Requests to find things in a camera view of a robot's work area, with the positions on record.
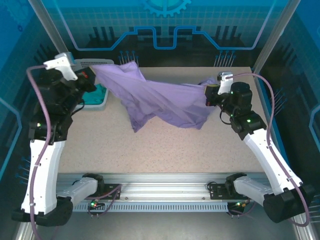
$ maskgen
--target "metal frame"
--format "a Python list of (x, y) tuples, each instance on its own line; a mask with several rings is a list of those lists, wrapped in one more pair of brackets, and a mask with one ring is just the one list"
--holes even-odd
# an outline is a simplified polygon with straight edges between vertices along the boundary
[(255, 74), (259, 74), (262, 67), (265, 65), (269, 55), (271, 54), (272, 50), (274, 49), (276, 43), (278, 42), (279, 38), (281, 37), (282, 33), (284, 32), (287, 24), (289, 23), (292, 15), (295, 13), (296, 8), (298, 7), (301, 0), (288, 0), (288, 3), (284, 7), (279, 20), (275, 24), (268, 40), (266, 41), (263, 49), (258, 56), (253, 69)]
[[(299, 224), (303, 224), (306, 221), (306, 214), (300, 214), (293, 217), (294, 221)], [(310, 223), (306, 227), (299, 227), (293, 225), (293, 230), (297, 240), (318, 240), (318, 235), (313, 229), (313, 225)]]
[[(104, 212), (110, 202), (104, 202), (90, 210), (91, 214)], [(90, 202), (81, 202), (73, 208), (73, 212), (88, 213)], [(226, 213), (227, 202), (114, 202), (109, 213)]]
[[(281, 16), (279, 17), (277, 23), (275, 24), (268, 40), (266, 41), (265, 45), (263, 46), (263, 49), (261, 50), (254, 66), (253, 66), (253, 72), (255, 74), (259, 74), (261, 69), (265, 65), (272, 50), (274, 49), (276, 43), (278, 42), (278, 40), (281, 37), (281, 35), (283, 34), (287, 24), (289, 23), (292, 15), (296, 11), (300, 1), (301, 0), (288, 0), (287, 5), (284, 7), (284, 9), (281, 13)], [(254, 82), (255, 82), (255, 86), (258, 91), (259, 97), (261, 99), (262, 109), (264, 111), (265, 117), (266, 117), (267, 121), (269, 121), (270, 113), (268, 111), (268, 107), (267, 107), (267, 103), (266, 103), (267, 99), (265, 101), (263, 101), (264, 94), (263, 94), (262, 87), (261, 87), (257, 77), (254, 77)], [(275, 145), (279, 148), (279, 143), (276, 138), (276, 133), (275, 133), (274, 128), (271, 129), (271, 135), (272, 135), (272, 139), (274, 140)]]
[[(122, 184), (120, 201), (124, 202), (214, 202), (207, 190), (209, 182), (225, 183), (232, 173), (146, 173), (101, 174), (105, 183)], [(257, 182), (269, 185), (264, 173), (249, 173)], [(82, 174), (58, 174), (56, 190), (72, 185)], [(240, 199), (225, 200), (238, 202)]]
[(68, 52), (62, 37), (41, 0), (28, 0), (46, 33), (59, 53)]
[(318, 136), (317, 136), (317, 133), (315, 131), (315, 128), (313, 127), (313, 124), (314, 124), (314, 120), (315, 120), (315, 115), (317, 114), (317, 112), (320, 111), (320, 104), (318, 104), (316, 107), (314, 107), (311, 111), (311, 115), (310, 115), (310, 121), (309, 121), (309, 129), (310, 129), (310, 132), (312, 134), (312, 137), (314, 139), (314, 142), (320, 152), (320, 141), (318, 140)]
[(33, 231), (30, 222), (21, 222), (13, 240), (32, 240)]
[(5, 159), (3, 161), (2, 167), (0, 168), (0, 181), (5, 173), (5, 170), (7, 168), (7, 165), (9, 163), (9, 160), (11, 158), (11, 155), (15, 149), (15, 146), (17, 144), (18, 138), (20, 136), (20, 133), (22, 131), (22, 122), (21, 122), (21, 115), (20, 112), (15, 109), (13, 106), (11, 106), (9, 103), (7, 103), (2, 97), (0, 97), (0, 104), (3, 104), (10, 112), (12, 112), (15, 115), (17, 124), (18, 124), (18, 129), (16, 130), (14, 134), (14, 138), (12, 140), (12, 143), (10, 145), (10, 148), (5, 156)]

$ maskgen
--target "black bracket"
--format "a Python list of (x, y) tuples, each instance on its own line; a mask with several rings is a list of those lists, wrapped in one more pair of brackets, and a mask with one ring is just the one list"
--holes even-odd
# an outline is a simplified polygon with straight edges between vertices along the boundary
[(248, 197), (238, 193), (231, 196), (224, 183), (212, 182), (208, 185), (211, 200), (247, 200)]
[(95, 179), (98, 182), (96, 192), (94, 194), (101, 196), (103, 195), (105, 191), (105, 181), (104, 177), (102, 175), (96, 174), (96, 173), (86, 173), (82, 176), (83, 178), (92, 178)]
[[(94, 198), (94, 197), (99, 197), (102, 195), (105, 195), (107, 193), (110, 193), (113, 189), (115, 189), (116, 187), (118, 187), (120, 184), (115, 183), (115, 184), (104, 184), (104, 188), (103, 188), (103, 192), (100, 194), (94, 193), (92, 195), (90, 195), (89, 197)], [(115, 191), (112, 194), (110, 194), (109, 196), (106, 196), (104, 198), (101, 198), (101, 200), (112, 200), (115, 199), (119, 200), (120, 199), (120, 194), (121, 194), (121, 188), (119, 189), (119, 191)]]
[(247, 174), (245, 174), (243, 172), (239, 172), (239, 173), (232, 174), (226, 178), (224, 186), (225, 186), (230, 197), (233, 198), (234, 196), (239, 195), (236, 192), (234, 181), (238, 178), (245, 177), (245, 176), (247, 176)]

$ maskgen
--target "teal cloth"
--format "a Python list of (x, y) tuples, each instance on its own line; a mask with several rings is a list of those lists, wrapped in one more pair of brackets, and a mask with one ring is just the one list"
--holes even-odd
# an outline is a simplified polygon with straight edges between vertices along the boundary
[(85, 105), (99, 105), (104, 102), (107, 89), (101, 84), (96, 85), (96, 90), (93, 92), (85, 92), (82, 99)]

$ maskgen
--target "cable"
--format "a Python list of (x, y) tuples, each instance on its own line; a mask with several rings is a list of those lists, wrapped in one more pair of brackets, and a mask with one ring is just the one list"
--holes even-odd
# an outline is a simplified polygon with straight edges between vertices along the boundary
[(210, 185), (211, 184), (217, 184), (215, 181), (211, 181), (211, 182), (209, 182), (207, 185), (206, 185), (206, 189), (209, 191), (209, 192), (211, 192), (212, 190), (210, 189)]
[(232, 111), (232, 115), (231, 115), (231, 117), (232, 117), (232, 120), (235, 120), (235, 114), (236, 114), (236, 110), (238, 110), (240, 107), (235, 107), (234, 109), (233, 109), (233, 111)]
[(309, 210), (308, 210), (307, 202), (306, 202), (306, 200), (304, 198), (304, 195), (302, 194), (301, 190), (299, 189), (299, 187), (297, 186), (295, 181), (293, 181), (292, 177), (290, 176), (289, 172), (286, 170), (285, 166), (279, 160), (279, 158), (276, 155), (273, 147), (271, 146), (271, 142), (270, 142), (272, 121), (273, 121), (274, 115), (275, 115), (275, 95), (274, 95), (274, 91), (273, 91), (270, 83), (263, 76), (261, 76), (259, 74), (256, 74), (256, 73), (251, 73), (251, 72), (240, 73), (240, 74), (236, 74), (236, 75), (233, 75), (233, 76), (226, 77), (226, 79), (238, 78), (238, 77), (242, 77), (242, 76), (254, 76), (254, 77), (257, 77), (257, 78), (261, 79), (267, 85), (267, 87), (269, 88), (269, 91), (270, 91), (270, 94), (271, 94), (271, 115), (270, 115), (270, 120), (269, 120), (269, 123), (268, 123), (268, 127), (266, 129), (266, 142), (268, 144), (268, 148), (269, 148), (271, 154), (273, 155), (274, 159), (279, 164), (280, 168), (282, 169), (282, 171), (286, 175), (287, 179), (292, 183), (292, 185), (294, 186), (295, 190), (297, 191), (297, 193), (298, 193), (298, 195), (299, 195), (299, 197), (301, 199), (304, 211), (305, 211), (305, 223), (297, 223), (297, 222), (293, 221), (292, 219), (289, 219), (289, 222), (291, 222), (292, 224), (294, 224), (294, 225), (296, 225), (298, 227), (306, 227), (310, 223), (310, 213), (309, 213)]
[(225, 121), (222, 120), (222, 113), (223, 113), (223, 111), (221, 110), (221, 111), (220, 111), (220, 114), (219, 114), (219, 118), (220, 118), (221, 122), (222, 122), (223, 124), (225, 124), (225, 125), (231, 125), (231, 122), (225, 122)]
[(75, 183), (79, 182), (80, 180), (75, 180), (72, 185), (75, 185)]
[(29, 198), (30, 199), (30, 222), (31, 222), (32, 231), (38, 240), (42, 240), (42, 238), (40, 237), (40, 235), (38, 233), (38, 230), (36, 227), (36, 222), (35, 222), (34, 187), (35, 187), (35, 179), (36, 179), (38, 166), (40, 164), (41, 158), (43, 157), (43, 155), (49, 145), (49, 141), (51, 138), (51, 122), (50, 122), (50, 116), (49, 116), (45, 101), (41, 95), (41, 92), (37, 86), (36, 81), (32, 77), (31, 71), (36, 70), (36, 69), (43, 69), (46, 67), (47, 67), (46, 65), (39, 65), (39, 66), (31, 66), (26, 69), (26, 75), (27, 75), (27, 77), (28, 77), (28, 79), (29, 79), (34, 91), (35, 91), (35, 94), (39, 100), (41, 109), (44, 114), (45, 122), (46, 122), (46, 138), (45, 138), (43, 148), (42, 148), (42, 150), (41, 150), (41, 152), (40, 152), (40, 154), (34, 164), (34, 167), (33, 167), (31, 179), (30, 179), (30, 192), (29, 192), (29, 196), (30, 196), (30, 198)]
[(257, 205), (257, 202), (254, 202), (254, 203), (252, 204), (252, 207), (251, 207), (248, 211), (246, 211), (245, 213), (240, 212), (240, 211), (237, 211), (237, 210), (230, 210), (230, 211), (228, 212), (228, 214), (232, 214), (231, 212), (234, 212), (234, 213), (237, 213), (239, 217), (243, 217), (243, 216), (246, 216), (246, 215), (248, 215), (249, 213), (251, 213), (252, 210), (256, 207), (256, 205)]
[(50, 240), (54, 240), (59, 232), (59, 226), (56, 226), (53, 231), (53, 235)]
[(81, 101), (80, 103), (82, 103), (82, 106), (81, 106), (80, 108), (78, 108), (77, 110), (73, 111), (73, 112), (71, 113), (71, 116), (75, 115), (77, 112), (79, 112), (79, 111), (81, 111), (82, 109), (84, 109), (84, 107), (85, 107), (85, 105), (86, 105), (85, 100), (82, 99), (82, 101)]
[[(119, 184), (116, 188), (114, 188), (112, 191), (108, 192), (107, 194), (103, 195), (103, 196), (99, 196), (99, 197), (87, 197), (86, 199), (103, 199), (105, 197), (108, 197), (110, 196), (111, 194), (113, 194), (115, 191), (116, 191), (116, 194), (114, 195), (113, 199), (112, 199), (112, 202), (109, 204), (109, 206), (106, 208), (106, 210), (102, 213), (97, 213), (97, 216), (102, 216), (102, 215), (105, 215), (112, 207), (112, 205), (114, 204), (119, 192), (120, 192), (120, 189), (122, 187), (122, 184)], [(93, 214), (90, 212), (90, 205), (88, 206), (88, 214), (90, 214), (91, 216), (93, 216)]]
[[(250, 212), (252, 211), (252, 209), (257, 205), (256, 202), (253, 203), (254, 205), (250, 208)], [(237, 210), (232, 210), (232, 212), (238, 214), (237, 216), (238, 217), (242, 217), (242, 216), (245, 216), (247, 218), (250, 218), (252, 220), (254, 220), (255, 223), (259, 224), (261, 227), (263, 227), (264, 229), (268, 230), (269, 233), (271, 233), (275, 238), (274, 239), (277, 239), (277, 236), (274, 234), (274, 232), (272, 230), (270, 230), (266, 224), (261, 224), (260, 221), (258, 219), (256, 219), (255, 217), (253, 216), (250, 216), (247, 214), (247, 212), (245, 213), (242, 213), (240, 211), (237, 211)]]

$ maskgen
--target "blue line graphic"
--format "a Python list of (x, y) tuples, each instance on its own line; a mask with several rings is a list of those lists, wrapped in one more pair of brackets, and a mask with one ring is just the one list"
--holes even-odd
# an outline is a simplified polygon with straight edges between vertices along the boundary
[(138, 35), (138, 30), (151, 30), (152, 31), (152, 36), (153, 36), (153, 47), (157, 50), (173, 50), (177, 47), (177, 39), (178, 39), (178, 30), (181, 30), (181, 29), (190, 29), (192, 30), (192, 34), (193, 35), (203, 35), (205, 36), (205, 38), (208, 39), (208, 41), (216, 47), (216, 49), (218, 50), (247, 50), (247, 51), (250, 51), (250, 50), (253, 50), (257, 44), (258, 44), (258, 41), (262, 35), (262, 32), (264, 31), (265, 29), (265, 26), (270, 18), (270, 15), (275, 7), (275, 4), (276, 4), (276, 1), (275, 0), (272, 4), (272, 6), (270, 7), (270, 10), (261, 26), (261, 29), (258, 33), (258, 35), (256, 36), (256, 39), (253, 43), (253, 45), (251, 47), (233, 47), (233, 46), (219, 46), (210, 36), (209, 34), (206, 32), (206, 31), (198, 31), (197, 30), (197, 26), (194, 26), (194, 25), (182, 25), (182, 26), (177, 26), (175, 27), (174, 31), (173, 31), (173, 45), (172, 46), (158, 46), (158, 43), (157, 43), (157, 33), (156, 33), (156, 29), (155, 27), (153, 26), (135, 26), (133, 27), (133, 31), (127, 31), (127, 32), (124, 32), (121, 37), (111, 46), (111, 47), (91, 47), (91, 48), (80, 48), (78, 47), (70, 29), (69, 29), (69, 26), (60, 10), (60, 8), (58, 7), (58, 4), (57, 2), (55, 1), (55, 6), (56, 6), (56, 9), (61, 17), (61, 20), (63, 22), (63, 25), (66, 29), (66, 31), (68, 32), (69, 34), (69, 37), (75, 47), (75, 49), (77, 49), (78, 51), (112, 51), (114, 50), (117, 45), (126, 37), (126, 36), (130, 36), (130, 35)]
[(21, 133), (22, 123), (21, 123), (20, 113), (19, 113), (16, 109), (14, 109), (12, 106), (10, 106), (10, 105), (9, 105), (5, 100), (3, 100), (1, 97), (0, 97), (0, 103), (2, 103), (7, 109), (10, 110), (10, 112), (12, 112), (12, 113), (15, 115), (16, 120), (17, 120), (17, 122), (18, 122), (18, 129), (17, 129), (17, 131), (16, 131), (16, 133), (15, 133), (15, 135), (14, 135), (14, 138), (13, 138), (13, 140), (12, 140), (12, 143), (11, 143), (11, 146), (10, 146), (10, 148), (9, 148), (9, 151), (8, 151), (7, 155), (5, 156), (3, 165), (2, 165), (2, 167), (1, 167), (1, 169), (0, 169), (0, 181), (1, 181), (2, 176), (4, 175), (5, 170), (6, 170), (6, 167), (7, 167), (7, 165), (8, 165), (9, 159), (10, 159), (10, 157), (11, 157), (11, 155), (12, 155), (12, 152), (14, 151), (14, 148), (15, 148), (15, 146), (16, 146), (16, 144), (17, 144), (19, 135), (20, 135), (20, 133)]
[(319, 139), (317, 137), (317, 134), (316, 134), (316, 131), (314, 129), (314, 126), (313, 126), (313, 123), (314, 123), (314, 120), (315, 120), (315, 115), (317, 112), (320, 111), (320, 104), (318, 106), (316, 106), (312, 111), (311, 111), (311, 116), (310, 116), (310, 122), (309, 122), (309, 129), (310, 129), (310, 132), (312, 134), (312, 137), (314, 139), (314, 142), (316, 144), (316, 146), (318, 147), (318, 150), (320, 152), (320, 142), (319, 142)]

